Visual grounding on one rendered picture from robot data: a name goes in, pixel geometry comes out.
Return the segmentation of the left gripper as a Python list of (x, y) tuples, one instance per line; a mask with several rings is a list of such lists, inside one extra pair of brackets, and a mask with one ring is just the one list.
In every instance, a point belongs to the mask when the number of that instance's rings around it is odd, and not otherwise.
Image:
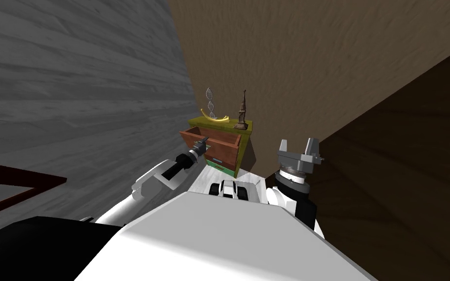
[(190, 153), (192, 153), (195, 158), (201, 157), (206, 150), (208, 149), (209, 145), (206, 144), (206, 141), (208, 140), (208, 137), (204, 137), (203, 139), (196, 141), (195, 144), (190, 149)]

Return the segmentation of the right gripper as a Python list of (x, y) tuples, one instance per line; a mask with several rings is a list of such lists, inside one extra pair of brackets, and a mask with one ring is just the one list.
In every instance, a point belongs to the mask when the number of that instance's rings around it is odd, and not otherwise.
[(277, 154), (280, 169), (289, 174), (312, 174), (314, 166), (321, 164), (323, 160), (319, 153), (319, 140), (316, 138), (307, 140), (305, 154), (287, 152), (287, 140), (282, 139)]

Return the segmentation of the brown drawer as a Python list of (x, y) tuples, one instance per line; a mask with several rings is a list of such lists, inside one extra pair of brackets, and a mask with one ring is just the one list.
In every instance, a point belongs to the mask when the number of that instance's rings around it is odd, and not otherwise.
[(206, 144), (209, 148), (204, 154), (205, 159), (229, 170), (236, 170), (241, 139), (239, 134), (194, 126), (186, 131), (181, 131), (180, 135), (189, 148), (195, 142), (207, 137)]

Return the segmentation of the green drawer front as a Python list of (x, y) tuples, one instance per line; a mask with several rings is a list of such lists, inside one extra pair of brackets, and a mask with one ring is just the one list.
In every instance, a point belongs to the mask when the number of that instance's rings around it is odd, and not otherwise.
[(223, 172), (223, 173), (225, 173), (225, 174), (227, 174), (229, 176), (232, 176), (233, 178), (236, 177), (236, 172), (234, 172), (234, 170), (230, 170), (230, 169), (228, 169), (228, 168), (226, 168), (224, 166), (221, 166), (221, 165), (219, 165), (219, 164), (217, 164), (217, 163), (215, 163), (213, 161), (210, 161), (208, 159), (206, 159), (206, 162), (207, 162), (207, 165), (209, 165), (209, 166), (211, 166), (213, 168), (216, 168), (216, 169), (220, 170), (221, 172)]

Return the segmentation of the helix sculpture with gold base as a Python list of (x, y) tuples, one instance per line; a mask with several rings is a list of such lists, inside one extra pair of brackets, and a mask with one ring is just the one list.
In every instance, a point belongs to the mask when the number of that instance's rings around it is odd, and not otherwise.
[(208, 99), (208, 103), (207, 103), (207, 108), (209, 113), (205, 113), (204, 109), (201, 109), (201, 113), (202, 115), (209, 121), (211, 122), (218, 122), (218, 123), (228, 123), (230, 122), (229, 117), (225, 116), (224, 118), (217, 118), (216, 115), (214, 114), (214, 103), (212, 102), (213, 100), (213, 92), (211, 90), (211, 88), (207, 88), (206, 92), (205, 92), (206, 98)]

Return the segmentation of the yellow-green cabinet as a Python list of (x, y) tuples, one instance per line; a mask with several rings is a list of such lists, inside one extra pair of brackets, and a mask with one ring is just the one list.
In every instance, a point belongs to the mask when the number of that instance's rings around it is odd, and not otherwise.
[(250, 135), (252, 133), (252, 121), (247, 120), (246, 123), (248, 124), (248, 129), (246, 131), (234, 129), (233, 125), (236, 124), (236, 120), (232, 119), (228, 123), (218, 123), (218, 122), (211, 122), (207, 120), (205, 117), (197, 117), (194, 119), (188, 120), (189, 128), (194, 126), (204, 127), (204, 128), (210, 128), (217, 131), (224, 131), (228, 133), (233, 134), (239, 134), (241, 136), (240, 142), (239, 142), (239, 151), (238, 151), (238, 158), (237, 158), (237, 167), (234, 172), (236, 172), (236, 177), (239, 175), (239, 171), (241, 168), (241, 164), (244, 158), (244, 155), (251, 155), (253, 157), (253, 160), (247, 160), (247, 168), (249, 169), (256, 161), (254, 157), (254, 153), (252, 152), (252, 146), (250, 144)]

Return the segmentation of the brown tower statuette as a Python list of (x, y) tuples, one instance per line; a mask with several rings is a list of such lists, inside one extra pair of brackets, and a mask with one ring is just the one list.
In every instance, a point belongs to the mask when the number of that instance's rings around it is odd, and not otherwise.
[(246, 115), (246, 98), (245, 98), (246, 90), (243, 90), (243, 99), (239, 109), (239, 117), (236, 124), (233, 125), (234, 129), (246, 131), (248, 129), (248, 124), (245, 120)]

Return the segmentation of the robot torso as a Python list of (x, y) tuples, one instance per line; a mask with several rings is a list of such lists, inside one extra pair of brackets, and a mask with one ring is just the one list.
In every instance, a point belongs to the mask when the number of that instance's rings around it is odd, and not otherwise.
[(217, 191), (124, 225), (75, 281), (377, 281), (286, 209)]

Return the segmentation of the dark red wooden frame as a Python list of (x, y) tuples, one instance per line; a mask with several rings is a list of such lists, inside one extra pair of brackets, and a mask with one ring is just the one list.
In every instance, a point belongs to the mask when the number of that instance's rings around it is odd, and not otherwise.
[(0, 165), (0, 184), (28, 187), (0, 201), (0, 211), (67, 182), (67, 178)]

